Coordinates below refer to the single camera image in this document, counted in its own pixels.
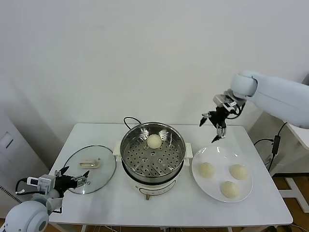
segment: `robotic arm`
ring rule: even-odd
[[[309,86],[257,72],[242,71],[233,77],[230,89],[214,96],[216,111],[202,114],[199,126],[209,118],[217,129],[217,136],[212,143],[225,138],[225,120],[239,117],[247,100],[294,126],[309,129]]]
[[[64,192],[70,188],[77,188],[87,182],[89,171],[84,175],[73,177],[64,175],[69,167],[55,171],[55,176],[43,175],[40,178],[28,177],[19,182],[26,182],[27,185],[37,187],[35,194],[30,201],[22,202],[13,207],[6,216],[5,223],[0,232],[42,232],[45,230],[49,215],[52,212],[62,212],[62,200]],[[17,191],[17,195],[26,195],[32,192],[24,190]]]

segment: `power cord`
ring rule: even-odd
[[[112,226],[111,227],[108,227],[108,226],[105,226],[107,229],[110,229],[112,232],[118,232],[117,230],[114,230],[113,228],[112,228]]]
[[[274,138],[274,139],[260,139],[260,140],[258,140],[258,141],[256,141],[256,142],[254,143],[254,146],[255,146],[255,145],[256,145],[257,143],[259,143],[260,141],[270,141],[270,142],[272,142],[272,150],[271,150],[272,157],[271,157],[270,165],[269,165],[269,167],[268,167],[268,171],[270,170],[271,165],[272,165],[272,163],[273,163],[273,161],[274,161],[274,159],[275,159],[275,156],[276,156],[277,153],[278,153],[279,144],[280,144],[280,139],[281,139],[281,137],[280,137],[280,132],[282,131],[283,127],[284,127],[286,124],[287,124],[287,122],[285,122],[285,123],[281,126],[280,130],[278,131],[278,134],[275,135],[275,138]]]
[[[135,120],[135,121],[137,121],[138,123],[141,124],[141,122],[140,122],[138,119],[134,118],[134,117],[125,117],[125,118],[124,118],[124,123],[125,123],[126,127],[129,128],[129,130],[130,130],[131,128],[130,128],[130,127],[128,126],[128,124],[126,123],[126,119],[128,119],[128,118],[131,118],[131,119],[133,119],[133,120]]]
[[[299,229],[301,229],[302,232],[309,232],[308,230],[306,230],[305,228],[301,227],[301,226],[298,226],[296,225],[295,223],[292,223],[291,225],[289,226],[295,226],[295,227],[298,227]]]
[[[257,143],[259,143],[260,141],[270,141],[270,142],[274,142],[273,139],[260,139],[260,140],[258,140],[258,141],[256,141],[256,142],[254,143],[254,146],[255,146]]]

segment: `black cable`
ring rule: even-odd
[[[272,165],[272,162],[274,161],[275,156],[276,156],[276,155],[273,155],[272,158],[271,158],[270,165],[269,165],[269,167],[268,167],[268,171],[270,170],[270,167],[271,167],[271,165]]]
[[[280,132],[281,132],[281,130],[283,129],[283,127],[285,126],[287,124],[287,122],[285,122],[283,125],[282,125],[282,127],[280,128],[280,130],[279,130],[279,132],[278,132],[278,136],[280,135]]]
[[[260,140],[258,140],[258,141],[256,141],[256,142],[254,143],[254,146],[255,146],[257,143],[259,143],[260,141],[270,141],[270,142],[273,142],[274,140],[273,140],[273,139],[260,139]]]
[[[40,191],[30,191],[30,192],[17,193],[16,195],[22,196],[22,195],[28,195],[28,194],[34,194],[34,193],[45,194],[44,192],[40,192]]]
[[[141,124],[141,122],[140,122],[138,119],[134,118],[134,117],[125,117],[125,118],[124,118],[124,123],[125,123],[126,127],[129,128],[129,130],[130,130],[131,128],[130,128],[130,127],[127,125],[127,123],[126,123],[126,119],[127,119],[127,118],[131,118],[131,119],[133,119],[133,120],[135,120],[135,121],[137,121],[138,123]]]
[[[235,118],[238,118],[238,117],[241,115],[242,110],[243,110],[243,108],[245,107],[245,104],[246,104],[246,103],[244,103],[244,104],[241,106],[241,108],[240,108],[239,105],[237,104],[236,106],[237,106],[238,111],[239,111],[238,114],[236,114],[235,117],[227,117],[227,119],[235,119]]]
[[[16,183],[16,185],[15,185],[15,192],[18,192],[18,186],[19,186],[19,183],[20,182],[25,182],[25,183],[27,183],[27,178],[22,178],[22,179],[20,179],[17,183]]]
[[[16,195],[22,196],[22,195],[28,195],[28,194],[34,194],[34,193],[44,194],[44,192],[40,192],[40,191],[31,191],[31,192],[22,192],[22,193],[18,193],[18,186],[19,186],[19,183],[20,183],[20,182],[25,182],[25,183],[27,183],[27,178],[22,178],[22,179],[18,180],[18,182],[16,183],[16,186],[15,186]]]

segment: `white wall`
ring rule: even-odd
[[[307,0],[2,0],[0,104],[48,165],[77,122],[136,116],[198,124],[238,70],[304,78],[308,7]],[[249,104],[233,123],[249,129],[260,113]]]

